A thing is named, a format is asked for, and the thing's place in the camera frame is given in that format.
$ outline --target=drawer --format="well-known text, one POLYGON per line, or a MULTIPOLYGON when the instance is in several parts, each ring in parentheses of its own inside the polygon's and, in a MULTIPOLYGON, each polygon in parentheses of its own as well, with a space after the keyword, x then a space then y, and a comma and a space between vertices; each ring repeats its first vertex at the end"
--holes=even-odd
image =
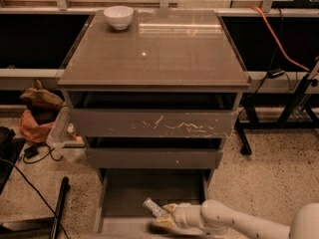
POLYGON ((81 136, 226 137, 237 112, 72 110, 81 136))
POLYGON ((150 197, 158 205, 206 199, 201 170, 107 170, 92 238, 171 238, 152 227, 143 208, 150 197))
POLYGON ((87 148, 88 162, 94 168, 217 169, 220 150, 194 149, 106 149, 87 148))

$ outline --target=bowl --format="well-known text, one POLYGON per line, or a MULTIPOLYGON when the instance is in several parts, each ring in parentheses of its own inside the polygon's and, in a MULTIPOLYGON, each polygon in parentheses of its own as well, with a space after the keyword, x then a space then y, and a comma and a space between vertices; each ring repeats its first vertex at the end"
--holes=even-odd
POLYGON ((104 10, 109 24, 116 30, 126 29, 132 22, 134 10, 127 6, 113 6, 104 10))

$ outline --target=open drawer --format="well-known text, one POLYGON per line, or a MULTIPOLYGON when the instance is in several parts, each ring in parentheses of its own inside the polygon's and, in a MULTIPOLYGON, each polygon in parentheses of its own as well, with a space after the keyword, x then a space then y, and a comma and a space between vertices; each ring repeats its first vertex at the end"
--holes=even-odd
POLYGON ((144 201, 200 204, 206 199, 207 176, 209 170, 107 170, 93 238, 174 238, 152 226, 144 201))

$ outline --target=orange cable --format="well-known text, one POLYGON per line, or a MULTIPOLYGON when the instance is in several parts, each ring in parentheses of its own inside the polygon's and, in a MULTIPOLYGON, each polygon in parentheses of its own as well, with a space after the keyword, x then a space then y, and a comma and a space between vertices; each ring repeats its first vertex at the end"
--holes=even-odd
POLYGON ((295 62, 294 60, 290 59, 289 56, 285 53, 285 51, 284 51, 284 49, 282 48, 282 45, 281 45, 279 39, 277 38, 276 34, 273 32, 271 26, 270 26, 269 23, 268 23, 267 18, 265 17, 265 15, 264 15, 264 13, 261 11, 261 9, 260 9, 258 6, 253 6, 253 7, 251 7, 251 9, 257 11, 257 12, 260 14, 260 16, 262 17, 263 21, 265 22, 265 24, 266 24, 268 30, 270 31, 272 37, 273 37, 274 40, 276 41, 276 43, 277 43, 277 45, 278 45, 278 47, 279 47, 279 49, 280 49, 282 55, 283 55, 290 63, 292 63, 293 65, 295 65, 295 66, 297 66, 297 67, 299 67, 299 68, 301 68, 301 69, 303 69, 303 70, 309 72, 310 70, 309 70, 308 68, 306 68, 306 67, 302 66, 301 64, 295 62))

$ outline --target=cabinet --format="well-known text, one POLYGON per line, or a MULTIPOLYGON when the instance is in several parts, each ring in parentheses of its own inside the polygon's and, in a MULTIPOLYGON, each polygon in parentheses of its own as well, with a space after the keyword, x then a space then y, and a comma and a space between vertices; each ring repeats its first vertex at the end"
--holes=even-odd
POLYGON ((145 238, 147 197, 205 199, 249 80, 213 11, 141 9, 120 32, 97 12, 58 85, 104 183, 95 232, 145 238))

